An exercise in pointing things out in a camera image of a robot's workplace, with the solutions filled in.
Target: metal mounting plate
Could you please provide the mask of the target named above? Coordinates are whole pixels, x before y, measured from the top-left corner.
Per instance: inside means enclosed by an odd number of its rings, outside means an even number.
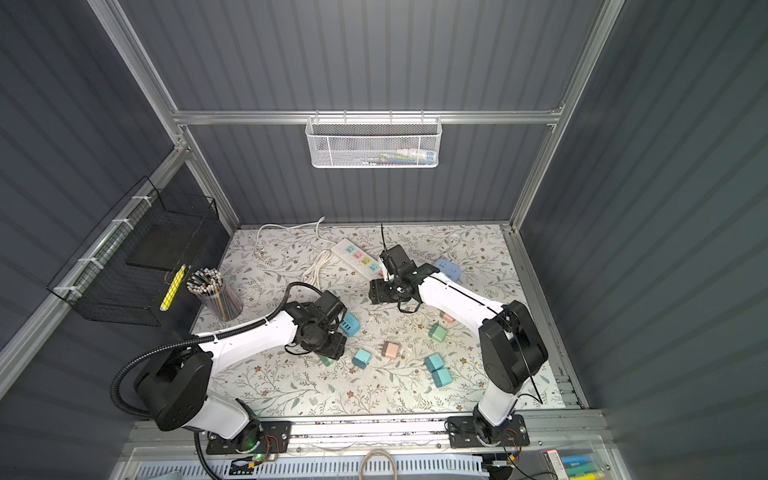
[[[469,415],[461,415],[455,417],[448,417],[448,422],[455,423],[460,427],[467,427],[474,429],[472,424],[472,417]],[[509,438],[502,439],[501,445],[505,447],[525,447],[531,444],[531,439],[528,437],[528,429],[525,427],[525,420],[521,415],[513,415],[512,420],[507,425],[507,429],[514,430],[518,433],[517,438],[513,436],[514,441]],[[478,447],[485,447],[478,439],[478,436],[474,433],[457,433],[449,436],[452,449],[474,449]]]
[[[264,432],[277,439],[278,453],[285,453],[288,451],[291,426],[291,422],[261,422],[261,428],[264,429]],[[206,447],[205,452],[208,455],[237,455],[237,452],[229,446],[227,440],[223,440],[219,437],[208,439],[208,446]],[[259,444],[253,453],[266,453],[266,443],[262,442]]]

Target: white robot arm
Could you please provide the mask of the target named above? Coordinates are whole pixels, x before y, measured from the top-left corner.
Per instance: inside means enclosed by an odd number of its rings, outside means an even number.
[[[293,286],[315,290],[313,302],[291,302]],[[160,430],[180,427],[206,430],[230,441],[232,450],[252,452],[263,439],[260,422],[240,401],[209,390],[210,378],[229,366],[275,346],[300,346],[331,359],[344,353],[346,337],[337,332],[346,307],[331,292],[306,283],[291,283],[280,305],[263,318],[160,347],[128,363],[113,380],[111,396],[124,412],[152,418]],[[147,365],[134,381],[134,389],[147,410],[126,404],[119,395],[121,380],[141,361]]]
[[[491,382],[474,412],[475,433],[486,445],[498,443],[514,412],[515,394],[548,358],[528,309],[517,301],[505,305],[484,298],[433,265],[417,267],[400,245],[385,245],[381,258],[389,278],[371,280],[372,303],[397,302],[401,312],[412,313],[401,305],[414,299],[446,312],[478,336]]]

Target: yellow pencil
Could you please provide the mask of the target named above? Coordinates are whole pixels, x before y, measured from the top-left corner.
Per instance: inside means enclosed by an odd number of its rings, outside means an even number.
[[[170,308],[170,303],[174,301],[174,297],[176,296],[176,290],[179,290],[179,285],[181,285],[181,280],[184,278],[184,271],[186,270],[187,270],[187,266],[182,265],[179,271],[176,272],[174,281],[170,283],[170,286],[168,287],[168,293],[165,294],[165,298],[163,298],[163,303],[160,304],[161,312],[165,312]]]

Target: black wire basket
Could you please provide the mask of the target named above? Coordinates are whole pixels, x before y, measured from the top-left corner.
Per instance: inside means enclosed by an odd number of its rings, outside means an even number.
[[[163,316],[178,316],[180,309],[185,309],[185,316],[193,316],[198,302],[169,304],[167,296],[175,284],[177,296],[191,297],[184,281],[204,266],[201,257],[216,257],[206,254],[220,243],[215,200],[153,189],[126,218],[112,222],[117,226],[91,257],[73,254],[65,265],[77,268],[76,275],[68,274],[74,278],[70,284],[61,284],[63,266],[48,290],[83,318],[98,322],[160,326]],[[77,252],[83,250],[81,245]]]

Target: white power cord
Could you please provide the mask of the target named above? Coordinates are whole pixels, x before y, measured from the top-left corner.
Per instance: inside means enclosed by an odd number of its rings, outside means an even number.
[[[454,238],[458,240],[455,244],[451,243],[451,240]],[[448,238],[445,239],[445,242],[448,244],[448,249],[443,253],[448,254],[449,260],[451,261],[456,260],[456,258],[453,256],[453,249],[458,247],[458,245],[462,242],[462,236],[459,235],[458,233],[451,233],[450,235],[448,235]]]
[[[382,449],[375,449],[368,452],[368,455],[360,462],[360,471],[357,473],[358,480],[362,480],[362,471],[366,467],[366,463],[371,459],[371,457],[374,457],[376,455],[381,455],[382,457],[386,457],[390,463],[392,463],[392,480],[397,480],[397,464],[395,463],[395,459],[392,458],[392,456],[387,453],[386,451]]]
[[[278,227],[278,228],[282,228],[283,230],[293,230],[294,228],[308,227],[309,225],[314,225],[315,226],[315,237],[317,237],[317,240],[322,240],[323,242],[336,243],[336,241],[334,241],[334,240],[328,240],[327,238],[322,238],[320,236],[320,232],[318,231],[318,229],[320,227],[320,223],[323,222],[323,220],[325,220],[325,219],[326,219],[326,217],[325,217],[325,215],[323,215],[317,222],[302,223],[301,225],[294,225],[292,227],[286,227],[285,225],[278,225],[277,223],[265,223],[264,225],[259,227],[259,231],[256,232],[256,246],[257,247],[259,246],[259,237],[261,237],[261,230],[263,230],[264,227]],[[259,256],[259,258],[261,258],[262,255],[264,255],[265,250],[264,250],[263,247],[262,248],[258,248],[256,250],[256,253]]]
[[[309,285],[320,287],[320,271],[325,265],[331,263],[333,260],[333,252],[330,250],[323,250],[320,255],[315,259],[315,263],[310,268],[304,270],[301,276],[301,281],[306,282]]]

